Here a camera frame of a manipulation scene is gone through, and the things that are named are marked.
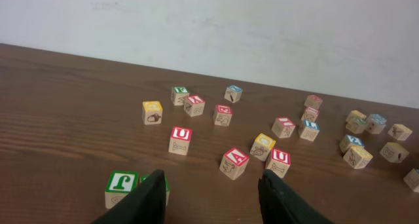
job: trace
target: wooden block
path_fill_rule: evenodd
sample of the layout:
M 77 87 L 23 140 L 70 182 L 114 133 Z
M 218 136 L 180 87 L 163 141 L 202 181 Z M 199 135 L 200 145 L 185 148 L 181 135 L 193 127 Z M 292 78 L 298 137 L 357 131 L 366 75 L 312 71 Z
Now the wooden block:
M 359 112 L 358 110 L 352 110 L 351 113 L 346 117 L 346 122 L 349 122 L 349 119 L 351 119 L 351 117 L 359 117 L 363 120 L 367 118 L 365 114 Z
M 309 141 L 314 141 L 317 135 L 320 132 L 320 127 L 315 122 L 310 122 L 308 120 L 304 120 L 299 128 L 299 135 L 300 138 L 306 139 Z
M 189 96 L 189 91 L 184 86 L 175 86 L 172 88 L 172 95 L 170 97 L 172 103 L 176 106 L 184 105 L 186 97 Z
M 319 109 L 322 102 L 323 100 L 319 96 L 311 95 L 311 96 L 307 96 L 307 99 L 304 102 L 304 105 L 307 107 L 311 107 L 313 109 Z
M 249 157 L 237 148 L 232 148 L 224 154 L 220 164 L 222 171 L 231 180 L 237 179 L 246 169 Z
M 277 176 L 283 178 L 291 165 L 291 155 L 289 153 L 273 149 L 270 152 L 266 169 L 272 170 Z
M 371 118 L 367 123 L 367 132 L 371 134 L 379 134 L 385 127 L 386 125 L 382 121 L 377 120 L 376 118 Z
M 255 142 L 253 142 L 250 154 L 264 162 L 268 158 L 269 152 L 274 147 L 275 143 L 276 141 L 274 139 L 260 133 L 256 137 Z
M 137 172 L 112 171 L 105 190 L 105 207 L 112 208 L 137 186 Z
M 192 138 L 192 129 L 174 126 L 169 141 L 169 152 L 187 155 Z
M 407 157 L 409 152 L 398 143 L 388 142 L 380 151 L 380 154 L 388 162 L 400 163 Z
M 204 113 L 205 101 L 200 96 L 186 97 L 183 109 L 191 116 L 199 116 Z
M 233 111 L 227 105 L 216 105 L 214 111 L 214 124 L 219 126 L 229 126 Z
M 414 191 L 419 192 L 419 169 L 412 169 L 406 176 L 403 178 L 403 181 Z
M 353 168 L 360 169 L 364 168 L 373 159 L 373 156 L 364 147 L 355 145 L 349 148 L 343 159 Z
M 352 117 L 346 123 L 346 128 L 354 134 L 360 134 L 367 128 L 367 122 L 359 117 Z
M 236 103 L 237 101 L 240 100 L 242 93 L 243 93 L 243 89 L 241 89 L 240 87 L 236 85 L 231 85 L 231 86 L 228 86 L 227 89 L 225 90 L 224 99 L 232 103 Z
M 355 145 L 364 147 L 364 143 L 362 143 L 361 139 L 355 136 L 345 135 L 343 140 L 340 142 L 339 147 L 342 153 L 346 153 L 351 146 Z
M 143 183 L 143 181 L 144 181 L 147 177 L 149 177 L 149 175 L 150 175 L 150 174 L 147 174 L 147 175 L 141 176 L 141 177 L 139 178 L 139 183 L 140 183 L 140 184 L 141 184 L 141 183 Z M 168 178 L 167 178 L 166 176 L 164 176 L 164 181 L 165 181 L 165 183 L 166 183 L 166 206 L 167 206 L 167 205 L 168 205 L 168 203 L 169 203 L 170 185 L 169 185 Z
M 163 107 L 160 102 L 143 102 L 143 122 L 146 125 L 162 123 Z
M 411 129 L 402 124 L 394 124 L 392 129 L 388 131 L 388 134 L 396 140 L 405 141 L 412 134 L 412 132 L 413 131 Z
M 272 131 L 279 138 L 288 138 L 291 136 L 295 129 L 295 124 L 288 118 L 277 118 L 275 119 Z
M 306 110 L 304 110 L 304 113 L 302 114 L 301 120 L 303 121 L 308 120 L 310 122 L 315 122 L 317 119 L 317 116 L 319 116 L 319 111 L 317 109 L 313 109 L 312 107 L 307 107 Z

